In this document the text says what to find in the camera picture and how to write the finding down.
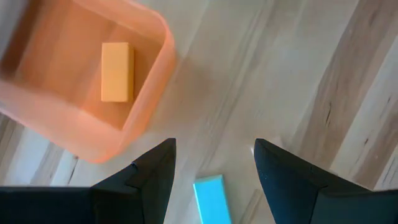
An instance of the orange plastic bin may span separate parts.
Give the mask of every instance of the orange plastic bin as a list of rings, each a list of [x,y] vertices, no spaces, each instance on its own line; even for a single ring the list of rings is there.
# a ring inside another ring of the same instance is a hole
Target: orange plastic bin
[[[134,47],[134,102],[101,102],[101,44]],[[31,1],[1,61],[0,112],[91,162],[142,134],[175,65],[158,13],[124,0]]]

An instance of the foam block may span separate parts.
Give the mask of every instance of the foam block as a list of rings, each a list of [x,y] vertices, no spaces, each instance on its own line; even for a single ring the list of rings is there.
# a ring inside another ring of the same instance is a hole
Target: foam block
[[[231,223],[222,175],[198,179],[193,188],[202,224]]]
[[[132,101],[134,88],[132,47],[128,43],[103,43],[101,62],[101,101]]]

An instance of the yellow block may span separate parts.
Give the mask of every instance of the yellow block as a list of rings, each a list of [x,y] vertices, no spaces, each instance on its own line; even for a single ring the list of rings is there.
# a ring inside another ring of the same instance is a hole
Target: yellow block
[[[134,50],[128,43],[103,43],[101,100],[128,102],[134,94]]]

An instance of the wooden floor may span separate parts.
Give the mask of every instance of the wooden floor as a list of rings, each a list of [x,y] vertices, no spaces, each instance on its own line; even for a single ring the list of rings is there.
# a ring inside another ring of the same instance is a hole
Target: wooden floor
[[[223,174],[234,223],[273,223],[251,149],[265,138],[370,189],[398,188],[398,1],[141,0],[178,65],[146,133],[89,164],[0,117],[0,184],[92,185],[167,137],[165,223],[200,223],[192,184]]]

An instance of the blue block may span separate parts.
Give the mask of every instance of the blue block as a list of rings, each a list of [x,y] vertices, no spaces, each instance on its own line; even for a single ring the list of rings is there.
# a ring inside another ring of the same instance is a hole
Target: blue block
[[[198,179],[193,188],[202,224],[231,223],[222,175]]]

